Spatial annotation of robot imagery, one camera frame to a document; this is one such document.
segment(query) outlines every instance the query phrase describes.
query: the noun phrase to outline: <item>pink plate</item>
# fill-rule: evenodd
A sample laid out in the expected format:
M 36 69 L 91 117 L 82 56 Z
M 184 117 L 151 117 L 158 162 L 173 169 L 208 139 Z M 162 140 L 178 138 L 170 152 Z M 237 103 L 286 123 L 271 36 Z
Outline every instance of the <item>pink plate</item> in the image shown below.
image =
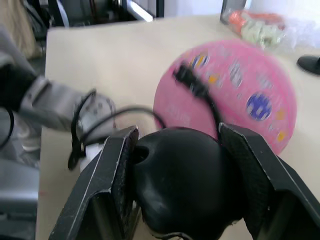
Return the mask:
M 297 117 L 294 89 L 271 57 L 240 40 L 209 42 L 182 54 L 161 78 L 154 110 L 168 127 L 202 131 L 216 138 L 208 106 L 173 77 L 182 62 L 209 85 L 224 122 L 249 128 L 279 154 L 291 138 Z

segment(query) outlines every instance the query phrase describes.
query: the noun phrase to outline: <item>blue circle pattern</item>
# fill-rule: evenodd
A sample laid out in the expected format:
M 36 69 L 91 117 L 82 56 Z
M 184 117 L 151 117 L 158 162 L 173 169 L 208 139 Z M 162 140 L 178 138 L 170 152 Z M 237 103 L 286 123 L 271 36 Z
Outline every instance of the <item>blue circle pattern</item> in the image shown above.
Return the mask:
M 253 119 L 262 121 L 269 117 L 272 106 L 267 96 L 262 93 L 255 93 L 246 103 L 246 110 Z

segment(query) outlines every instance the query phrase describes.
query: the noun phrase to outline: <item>beige table surface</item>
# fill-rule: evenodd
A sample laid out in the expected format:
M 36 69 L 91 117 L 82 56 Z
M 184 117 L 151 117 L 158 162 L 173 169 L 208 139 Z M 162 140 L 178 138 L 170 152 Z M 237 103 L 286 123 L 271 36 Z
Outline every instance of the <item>beige table surface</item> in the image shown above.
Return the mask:
M 162 74 L 181 53 L 208 41 L 231 38 L 236 36 L 219 23 L 217 16 L 56 28 L 47 37 L 45 73 L 51 80 L 84 92 L 96 87 L 111 97 L 117 108 L 131 104 L 152 107 Z M 303 52 L 310 53 L 316 54 L 315 50 Z M 306 74 L 296 66 L 300 55 L 275 56 L 290 76 L 298 100 L 294 135 L 280 156 L 320 200 L 320 77 Z M 144 134 L 155 130 L 153 120 L 142 114 L 124 116 L 117 124 L 136 124 Z M 48 239 L 79 176 L 79 169 L 67 169 L 70 151 L 70 134 L 43 130 L 37 240 Z M 138 227 L 136 239 L 152 239 L 143 224 Z M 221 237 L 235 239 L 252 239 L 243 221 L 227 228 Z

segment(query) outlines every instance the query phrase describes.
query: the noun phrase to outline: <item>plastic bag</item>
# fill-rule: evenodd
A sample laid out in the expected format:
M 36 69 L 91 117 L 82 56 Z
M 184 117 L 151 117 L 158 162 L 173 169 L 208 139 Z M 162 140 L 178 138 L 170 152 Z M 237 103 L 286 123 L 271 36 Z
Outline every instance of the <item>plastic bag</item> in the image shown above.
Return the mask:
M 262 49 L 320 48 L 320 27 L 313 21 L 290 19 L 276 13 L 252 13 L 246 9 L 229 9 L 222 17 L 243 40 Z

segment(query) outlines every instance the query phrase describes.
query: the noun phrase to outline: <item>black ball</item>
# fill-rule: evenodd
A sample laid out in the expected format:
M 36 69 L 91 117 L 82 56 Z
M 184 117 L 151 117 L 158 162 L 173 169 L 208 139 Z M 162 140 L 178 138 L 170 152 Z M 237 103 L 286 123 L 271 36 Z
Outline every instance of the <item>black ball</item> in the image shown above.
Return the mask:
M 154 236 L 219 239 L 247 210 L 241 172 L 211 136 L 167 128 L 133 151 L 135 199 Z

